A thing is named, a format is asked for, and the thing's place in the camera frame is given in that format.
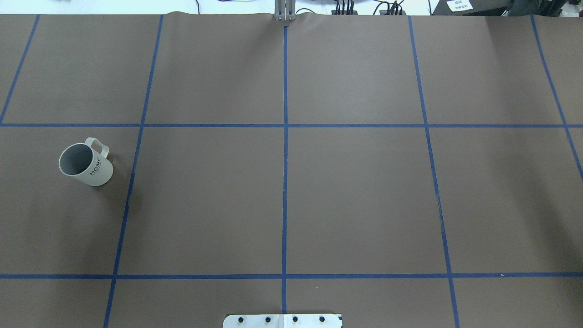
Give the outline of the aluminium frame post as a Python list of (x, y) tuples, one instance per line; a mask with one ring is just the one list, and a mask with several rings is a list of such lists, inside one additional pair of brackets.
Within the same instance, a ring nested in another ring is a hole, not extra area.
[(296, 1), (295, 0), (274, 0), (275, 21), (295, 21)]

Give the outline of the white HOME mug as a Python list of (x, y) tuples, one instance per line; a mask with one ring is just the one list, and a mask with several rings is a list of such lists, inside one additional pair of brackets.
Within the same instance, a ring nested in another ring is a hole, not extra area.
[(98, 139), (88, 137), (83, 143), (67, 147), (58, 160), (58, 168), (68, 177), (98, 187), (108, 183), (114, 173), (109, 161), (110, 148)]

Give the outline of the brown paper table cover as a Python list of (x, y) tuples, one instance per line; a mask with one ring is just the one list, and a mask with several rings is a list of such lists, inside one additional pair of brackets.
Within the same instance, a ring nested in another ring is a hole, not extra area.
[(580, 328), (582, 19), (2, 15), (1, 326), (279, 313)]

